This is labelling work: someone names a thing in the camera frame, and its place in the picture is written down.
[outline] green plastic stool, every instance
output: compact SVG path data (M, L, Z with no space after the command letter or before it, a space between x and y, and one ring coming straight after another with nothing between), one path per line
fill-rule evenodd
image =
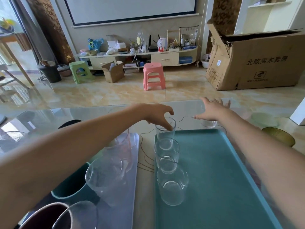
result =
M89 67L85 61L76 61L69 63L70 69L72 71L73 79L76 84L80 84L81 82L91 81L94 79L94 76L91 74Z

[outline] teal tray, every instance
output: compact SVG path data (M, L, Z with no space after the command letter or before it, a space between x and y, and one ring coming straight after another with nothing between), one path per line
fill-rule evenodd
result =
M282 229L223 132L182 130L175 139L189 185L184 202L169 206L161 199L155 176L156 229Z

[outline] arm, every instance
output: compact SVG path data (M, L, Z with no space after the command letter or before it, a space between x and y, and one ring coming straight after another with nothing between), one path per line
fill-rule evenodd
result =
M283 213L295 226L305 228L303 154L285 146L221 104L207 98L202 100L206 111L195 118L219 121L236 141Z
M39 138L0 160L0 228L12 229L28 210L133 124L147 120L171 130L162 104L137 104Z

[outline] chinese characters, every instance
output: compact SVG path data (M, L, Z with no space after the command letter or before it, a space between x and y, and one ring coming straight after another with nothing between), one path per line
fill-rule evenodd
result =
M247 65L262 64L262 63L272 63L272 62L285 62L288 56L275 57L275 58L262 58L262 59L250 59Z

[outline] hand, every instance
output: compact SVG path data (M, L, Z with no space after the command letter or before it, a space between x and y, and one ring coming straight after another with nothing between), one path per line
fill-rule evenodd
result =
M160 125L167 130L173 130L173 127L166 121L164 114L169 112L173 115L173 109L164 104L145 104L145 120L150 124Z
M202 119L202 120L208 120L208 121L218 121L219 115L221 115L224 111L230 108L231 101L224 105L222 100L216 100L209 101L208 98L203 97L200 98L205 107L204 113L195 115L195 119Z

